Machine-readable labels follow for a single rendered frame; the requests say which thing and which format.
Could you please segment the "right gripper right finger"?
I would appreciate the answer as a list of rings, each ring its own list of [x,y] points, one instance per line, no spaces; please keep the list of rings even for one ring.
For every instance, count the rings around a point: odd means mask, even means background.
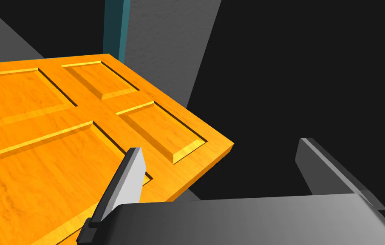
[[[385,206],[313,138],[301,138],[295,162],[313,195],[358,194],[385,217]]]

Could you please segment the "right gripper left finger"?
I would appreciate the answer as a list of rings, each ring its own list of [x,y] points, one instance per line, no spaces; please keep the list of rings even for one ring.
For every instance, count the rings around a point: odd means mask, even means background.
[[[86,219],[81,228],[76,239],[78,245],[90,245],[97,227],[117,206],[139,202],[145,173],[146,165],[142,149],[130,148],[109,182],[93,215]]]

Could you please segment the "orange panelled wooden door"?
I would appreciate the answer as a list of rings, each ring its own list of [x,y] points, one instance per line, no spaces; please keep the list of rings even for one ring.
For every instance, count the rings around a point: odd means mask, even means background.
[[[0,245],[71,245],[130,148],[172,202],[233,142],[109,54],[0,63]]]

